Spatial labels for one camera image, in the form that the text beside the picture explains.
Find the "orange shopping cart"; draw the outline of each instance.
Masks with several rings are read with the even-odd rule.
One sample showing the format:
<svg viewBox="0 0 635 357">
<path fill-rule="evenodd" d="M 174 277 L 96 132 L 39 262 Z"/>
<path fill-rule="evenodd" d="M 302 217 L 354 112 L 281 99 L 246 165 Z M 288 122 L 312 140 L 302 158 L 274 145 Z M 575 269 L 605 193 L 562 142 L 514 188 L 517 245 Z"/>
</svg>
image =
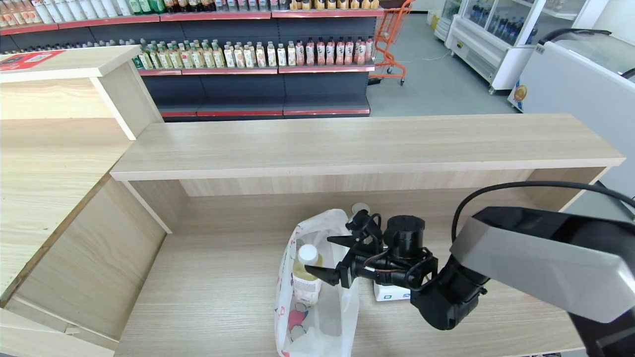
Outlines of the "orange shopping cart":
<svg viewBox="0 0 635 357">
<path fill-rule="evenodd" d="M 390 53 L 389 49 L 391 44 L 397 41 L 397 36 L 399 35 L 399 30 L 401 30 L 401 26 L 403 22 L 408 17 L 410 10 L 412 9 L 411 3 L 414 0 L 406 0 L 401 4 L 401 7 L 398 8 L 387 8 L 384 10 L 384 17 L 382 18 L 381 24 L 377 30 L 377 34 L 375 35 L 375 49 L 378 52 L 381 52 L 384 55 L 384 59 L 375 64 L 376 69 L 386 68 L 386 73 L 373 73 L 370 75 L 371 78 L 385 78 L 385 77 L 393 77 L 393 78 L 401 78 L 401 85 L 406 81 L 406 67 L 397 63 L 395 60 L 395 56 Z M 401 69 L 400 74 L 393 74 L 393 68 Z"/>
</svg>

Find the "white freezer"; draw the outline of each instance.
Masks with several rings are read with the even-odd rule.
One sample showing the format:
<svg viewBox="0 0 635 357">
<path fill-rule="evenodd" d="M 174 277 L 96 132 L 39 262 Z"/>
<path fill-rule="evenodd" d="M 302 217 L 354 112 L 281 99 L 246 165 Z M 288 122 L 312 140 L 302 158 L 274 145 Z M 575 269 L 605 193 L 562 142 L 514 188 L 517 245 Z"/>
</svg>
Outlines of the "white freezer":
<svg viewBox="0 0 635 357">
<path fill-rule="evenodd" d="M 593 129 L 627 158 L 600 181 L 634 197 L 635 46 L 601 30 L 551 37 L 531 54 L 508 101 L 525 113 L 571 113 Z"/>
</svg>

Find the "white plastic bag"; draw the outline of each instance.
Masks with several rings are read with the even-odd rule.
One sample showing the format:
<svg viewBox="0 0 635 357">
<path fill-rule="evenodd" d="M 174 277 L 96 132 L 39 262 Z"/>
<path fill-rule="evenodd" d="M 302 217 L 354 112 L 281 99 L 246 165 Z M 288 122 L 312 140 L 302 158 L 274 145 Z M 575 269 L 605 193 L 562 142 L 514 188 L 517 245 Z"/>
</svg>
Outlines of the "white plastic bag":
<svg viewBox="0 0 635 357">
<path fill-rule="evenodd" d="M 296 226 L 284 249 L 276 286 L 274 329 L 280 357 L 350 356 L 359 311 L 358 284 L 350 289 L 322 284 L 317 304 L 307 307 L 293 296 L 293 261 L 302 244 L 313 244 L 325 267 L 335 267 L 348 248 L 326 241 L 350 236 L 343 210 L 328 210 Z"/>
</svg>

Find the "bottle cap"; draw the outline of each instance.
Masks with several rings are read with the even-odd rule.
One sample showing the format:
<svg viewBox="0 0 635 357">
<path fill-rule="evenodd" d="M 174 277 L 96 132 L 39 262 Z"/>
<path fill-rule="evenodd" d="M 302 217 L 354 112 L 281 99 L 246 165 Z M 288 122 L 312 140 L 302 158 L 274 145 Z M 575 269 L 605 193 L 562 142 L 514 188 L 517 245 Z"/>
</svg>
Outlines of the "bottle cap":
<svg viewBox="0 0 635 357">
<path fill-rule="evenodd" d="M 300 263 L 312 266 L 318 261 L 318 249 L 312 244 L 305 244 L 298 251 Z"/>
</svg>

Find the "light wood surface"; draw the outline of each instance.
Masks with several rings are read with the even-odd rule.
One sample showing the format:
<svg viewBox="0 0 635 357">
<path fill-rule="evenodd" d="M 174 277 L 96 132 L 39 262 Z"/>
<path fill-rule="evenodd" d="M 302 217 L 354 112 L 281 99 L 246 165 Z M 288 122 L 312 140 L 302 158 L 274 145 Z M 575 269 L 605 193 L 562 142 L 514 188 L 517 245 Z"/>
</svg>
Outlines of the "light wood surface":
<svg viewBox="0 0 635 357">
<path fill-rule="evenodd" d="M 112 357 L 89 342 L 0 309 L 0 352 L 19 357 Z"/>
<path fill-rule="evenodd" d="M 0 105 L 2 120 L 113 118 L 88 78 L 4 83 Z"/>
<path fill-rule="evenodd" d="M 624 157 L 568 114 L 168 123 L 148 126 L 118 180 L 615 166 Z"/>
<path fill-rule="evenodd" d="M 178 224 L 188 195 L 177 180 L 123 181 L 123 184 L 167 232 Z"/>
<path fill-rule="evenodd" d="M 77 333 L 74 333 L 72 335 L 73 337 L 97 346 L 104 347 L 113 352 L 117 348 L 118 343 L 116 341 L 106 339 L 105 337 L 96 335 L 95 333 L 90 332 L 86 329 L 77 327 L 67 321 L 64 321 L 64 319 L 53 316 L 49 312 L 43 311 L 42 309 L 37 308 L 33 304 L 30 304 L 18 297 L 14 296 L 4 308 L 5 310 L 11 311 L 12 313 L 26 318 L 34 323 L 52 328 L 57 332 L 65 333 L 70 328 L 73 328 L 77 330 Z"/>
<path fill-rule="evenodd" d="M 362 173 L 289 177 L 202 178 L 181 180 L 189 196 L 231 196 L 315 192 L 365 192 L 460 189 L 524 181 L 533 170 Z"/>
<path fill-rule="evenodd" d="M 275 278 L 295 224 L 328 208 L 368 203 L 385 222 L 426 220 L 424 245 L 449 256 L 450 213 L 471 189 L 192 198 L 166 237 L 116 356 L 275 356 Z M 522 190 L 488 193 L 485 205 L 528 205 Z M 360 281 L 353 356 L 509 356 L 581 346 L 564 311 L 491 281 L 479 306 L 452 331 L 430 327 L 408 301 L 375 302 Z"/>
<path fill-rule="evenodd" d="M 535 170 L 528 181 L 557 180 L 594 184 L 608 171 L 608 167 L 546 168 Z M 584 191 L 558 187 L 527 187 L 527 195 L 536 207 L 543 210 L 563 211 Z"/>
<path fill-rule="evenodd" d="M 164 235 L 123 184 L 110 179 L 16 296 L 118 340 Z"/>
<path fill-rule="evenodd" d="M 111 119 L 10 120 L 1 125 L 4 306 L 105 183 L 105 174 L 130 141 Z"/>
<path fill-rule="evenodd" d="M 90 81 L 130 140 L 135 140 L 148 124 L 163 123 L 159 109 L 130 61 Z"/>
<path fill-rule="evenodd" d="M 0 83 L 102 77 L 138 55 L 139 45 L 73 48 L 30 69 L 2 71 Z M 3 61 L 12 55 L 0 56 Z"/>
</svg>

